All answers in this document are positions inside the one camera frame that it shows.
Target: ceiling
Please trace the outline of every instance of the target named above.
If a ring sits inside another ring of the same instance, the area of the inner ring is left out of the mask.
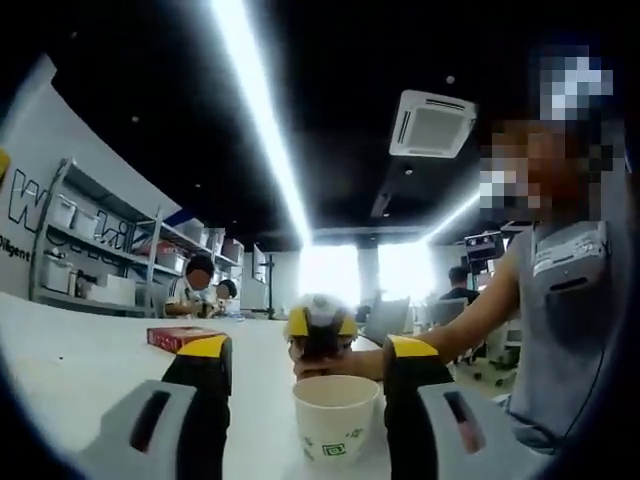
[[[266,250],[295,246],[211,0],[84,4],[56,10],[47,27],[54,86],[69,105],[202,220]],[[477,187],[478,145],[492,119],[527,105],[539,36],[523,29],[452,28],[449,17],[397,2],[245,4],[319,241],[367,245],[426,232]],[[388,154],[405,89],[478,104],[456,159]],[[436,240],[494,227],[470,212]]]

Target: hair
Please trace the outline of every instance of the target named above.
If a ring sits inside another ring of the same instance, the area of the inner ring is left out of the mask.
[[[469,272],[464,267],[453,267],[449,270],[449,281],[452,284],[462,283],[467,281],[467,276]]]
[[[220,285],[224,285],[225,287],[227,287],[227,289],[229,290],[229,296],[231,298],[236,298],[236,295],[238,295],[238,287],[236,287],[236,284],[233,283],[233,280],[222,280],[218,286]]]
[[[213,261],[211,260],[211,257],[208,257],[206,255],[196,255],[191,260],[189,260],[189,263],[187,264],[187,269],[186,269],[187,275],[189,275],[194,270],[202,270],[207,275],[212,277],[214,267],[213,267]]]

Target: white table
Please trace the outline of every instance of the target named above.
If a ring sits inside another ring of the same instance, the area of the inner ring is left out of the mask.
[[[0,340],[24,405],[61,454],[86,447],[100,417],[146,379],[160,379],[174,356],[146,344],[154,326],[201,325],[233,340],[231,426],[224,454],[229,479],[385,479],[389,453],[383,398],[359,461],[344,471],[310,466],[296,435],[291,360],[284,322],[107,317],[28,302],[0,292]],[[359,339],[356,349],[377,348]]]

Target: paper cup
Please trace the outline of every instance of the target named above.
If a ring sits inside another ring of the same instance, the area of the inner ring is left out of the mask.
[[[306,457],[334,465],[355,460],[371,429],[378,384],[346,375],[313,377],[296,383],[293,395]]]

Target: hand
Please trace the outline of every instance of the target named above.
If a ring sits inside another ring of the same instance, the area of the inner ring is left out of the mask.
[[[202,304],[198,302],[187,302],[184,305],[184,308],[188,315],[197,315],[198,313],[202,312]]]
[[[320,375],[358,375],[358,354],[345,349],[337,357],[308,362],[300,358],[300,350],[292,343],[289,356],[293,360],[293,373],[298,380]]]

